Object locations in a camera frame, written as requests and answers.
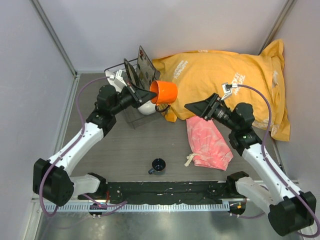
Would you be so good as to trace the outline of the square floral plate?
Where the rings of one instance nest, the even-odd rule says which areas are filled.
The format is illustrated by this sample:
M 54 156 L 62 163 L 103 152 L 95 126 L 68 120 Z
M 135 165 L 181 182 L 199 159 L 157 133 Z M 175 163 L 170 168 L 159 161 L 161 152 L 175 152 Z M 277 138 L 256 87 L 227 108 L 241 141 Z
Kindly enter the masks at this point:
M 151 83 L 160 77 L 160 72 L 154 67 L 141 45 L 138 50 L 136 73 L 145 90 L 149 90 Z

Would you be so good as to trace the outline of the orange glass mug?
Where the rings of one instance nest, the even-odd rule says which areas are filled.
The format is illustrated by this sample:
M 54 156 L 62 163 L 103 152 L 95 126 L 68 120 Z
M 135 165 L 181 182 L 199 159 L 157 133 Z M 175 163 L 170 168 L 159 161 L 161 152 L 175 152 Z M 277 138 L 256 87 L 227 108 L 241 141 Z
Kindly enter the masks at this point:
M 158 113 L 163 113 L 169 109 L 178 97 L 178 87 L 173 82 L 154 80 L 149 87 L 149 91 L 156 94 L 150 101 L 155 104 L 155 111 Z M 159 109 L 159 105 L 166 105 L 166 108 Z

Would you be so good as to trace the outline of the green rimmed white plate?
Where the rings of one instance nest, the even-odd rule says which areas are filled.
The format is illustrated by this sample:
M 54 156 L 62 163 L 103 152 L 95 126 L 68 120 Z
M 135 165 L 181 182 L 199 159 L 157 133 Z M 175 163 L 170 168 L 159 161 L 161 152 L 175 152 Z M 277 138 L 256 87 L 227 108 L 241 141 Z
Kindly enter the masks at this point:
M 104 71 L 105 77 L 110 85 L 114 85 L 115 73 L 109 70 Z

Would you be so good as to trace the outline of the brown checkered rim plate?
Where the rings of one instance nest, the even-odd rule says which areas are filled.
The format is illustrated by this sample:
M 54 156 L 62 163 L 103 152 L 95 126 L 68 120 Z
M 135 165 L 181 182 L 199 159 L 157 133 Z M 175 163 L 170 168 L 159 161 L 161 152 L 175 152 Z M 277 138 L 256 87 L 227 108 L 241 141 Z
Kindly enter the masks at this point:
M 130 80 L 131 84 L 137 88 L 146 90 L 133 65 L 126 58 L 123 59 L 123 63 L 128 79 Z

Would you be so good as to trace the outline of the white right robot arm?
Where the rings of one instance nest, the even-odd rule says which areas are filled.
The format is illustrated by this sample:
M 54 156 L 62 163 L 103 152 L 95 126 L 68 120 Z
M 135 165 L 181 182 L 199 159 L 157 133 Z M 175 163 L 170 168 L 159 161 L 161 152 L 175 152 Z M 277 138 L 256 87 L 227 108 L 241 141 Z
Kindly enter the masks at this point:
M 205 100 L 185 104 L 185 108 L 206 121 L 216 120 L 229 128 L 232 148 L 254 168 L 266 186 L 261 187 L 243 171 L 237 172 L 228 177 L 225 186 L 230 197 L 249 198 L 263 210 L 280 236 L 320 223 L 315 215 L 315 196 L 310 191 L 303 192 L 285 175 L 253 130 L 255 118 L 251 104 L 241 102 L 230 110 L 214 93 Z

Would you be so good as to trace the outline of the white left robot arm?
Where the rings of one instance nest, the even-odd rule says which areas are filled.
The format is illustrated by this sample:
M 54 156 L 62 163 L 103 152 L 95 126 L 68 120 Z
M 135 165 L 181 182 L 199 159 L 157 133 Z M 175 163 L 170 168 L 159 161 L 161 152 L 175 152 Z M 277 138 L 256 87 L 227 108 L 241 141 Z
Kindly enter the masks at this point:
M 33 192 L 40 200 L 48 200 L 61 207 L 72 197 L 90 194 L 100 200 L 107 192 L 104 177 L 88 173 L 71 177 L 76 165 L 85 154 L 101 141 L 116 124 L 116 114 L 128 107 L 139 108 L 156 97 L 156 93 L 125 86 L 120 92 L 108 84 L 99 89 L 95 108 L 81 130 L 49 159 L 38 159 L 33 166 Z

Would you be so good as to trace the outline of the white bowl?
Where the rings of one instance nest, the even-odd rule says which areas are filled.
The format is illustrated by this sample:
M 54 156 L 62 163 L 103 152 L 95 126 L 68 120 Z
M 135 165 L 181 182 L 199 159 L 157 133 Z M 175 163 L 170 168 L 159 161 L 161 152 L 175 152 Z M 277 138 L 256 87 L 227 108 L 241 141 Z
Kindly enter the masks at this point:
M 156 105 L 150 100 L 137 109 L 141 114 L 148 116 L 156 112 Z

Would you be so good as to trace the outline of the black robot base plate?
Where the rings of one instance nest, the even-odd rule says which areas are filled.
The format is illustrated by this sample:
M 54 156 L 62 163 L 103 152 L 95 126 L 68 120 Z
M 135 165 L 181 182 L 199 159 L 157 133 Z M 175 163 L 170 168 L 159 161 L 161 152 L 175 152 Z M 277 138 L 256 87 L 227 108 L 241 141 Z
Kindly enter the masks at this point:
M 108 182 L 88 196 L 110 204 L 126 201 L 130 205 L 205 205 L 244 198 L 225 181 Z

